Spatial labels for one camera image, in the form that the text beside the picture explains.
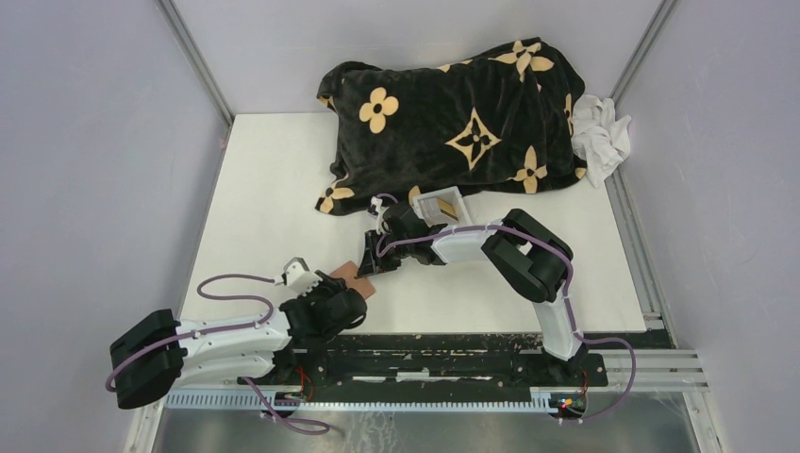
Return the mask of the tan leather card holder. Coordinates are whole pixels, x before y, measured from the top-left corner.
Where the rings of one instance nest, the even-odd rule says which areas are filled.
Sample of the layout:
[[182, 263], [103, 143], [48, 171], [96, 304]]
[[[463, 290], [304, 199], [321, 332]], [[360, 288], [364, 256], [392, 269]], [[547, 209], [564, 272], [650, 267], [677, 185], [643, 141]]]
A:
[[358, 277], [358, 266], [348, 261], [330, 273], [332, 278], [341, 278], [346, 286], [356, 290], [364, 300], [368, 300], [376, 293], [376, 289], [367, 277]]

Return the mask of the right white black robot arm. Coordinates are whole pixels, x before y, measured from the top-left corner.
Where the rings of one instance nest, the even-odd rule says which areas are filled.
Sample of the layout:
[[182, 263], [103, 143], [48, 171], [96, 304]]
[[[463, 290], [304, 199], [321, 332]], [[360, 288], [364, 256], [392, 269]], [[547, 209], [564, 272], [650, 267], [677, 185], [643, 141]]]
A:
[[573, 252], [527, 212], [513, 209], [499, 220], [475, 226], [430, 225], [407, 202], [392, 205], [380, 213], [376, 227], [365, 233], [356, 277], [394, 271], [408, 257], [422, 265], [490, 262], [533, 305], [548, 354], [547, 377], [557, 385], [568, 385], [582, 374], [581, 342], [565, 297], [573, 274]]

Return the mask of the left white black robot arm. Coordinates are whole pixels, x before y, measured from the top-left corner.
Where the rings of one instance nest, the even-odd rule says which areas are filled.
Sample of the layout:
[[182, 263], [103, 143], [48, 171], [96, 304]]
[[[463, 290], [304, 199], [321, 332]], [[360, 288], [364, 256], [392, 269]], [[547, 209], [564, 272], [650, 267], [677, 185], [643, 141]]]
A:
[[247, 295], [266, 308], [255, 315], [192, 321], [176, 319], [169, 309], [153, 311], [110, 345], [105, 388], [120, 409], [132, 410], [196, 383], [264, 377], [286, 383], [297, 369], [295, 350], [320, 348], [360, 326], [374, 294], [365, 278], [316, 272], [280, 305]]

